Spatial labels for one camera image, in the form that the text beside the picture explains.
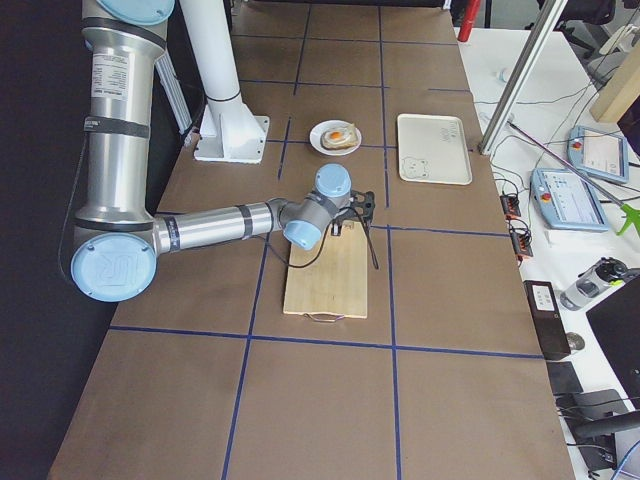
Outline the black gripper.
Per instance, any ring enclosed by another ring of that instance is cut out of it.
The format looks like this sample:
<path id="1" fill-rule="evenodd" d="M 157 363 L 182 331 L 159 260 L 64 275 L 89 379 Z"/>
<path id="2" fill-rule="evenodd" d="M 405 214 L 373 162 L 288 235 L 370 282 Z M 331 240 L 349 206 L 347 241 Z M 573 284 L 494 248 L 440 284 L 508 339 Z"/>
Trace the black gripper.
<path id="1" fill-rule="evenodd" d="M 344 221 L 354 220 L 356 222 L 361 221 L 360 212 L 353 206 L 342 208 L 336 217 L 331 220 L 331 235 L 340 236 L 342 230 L 342 224 Z"/>

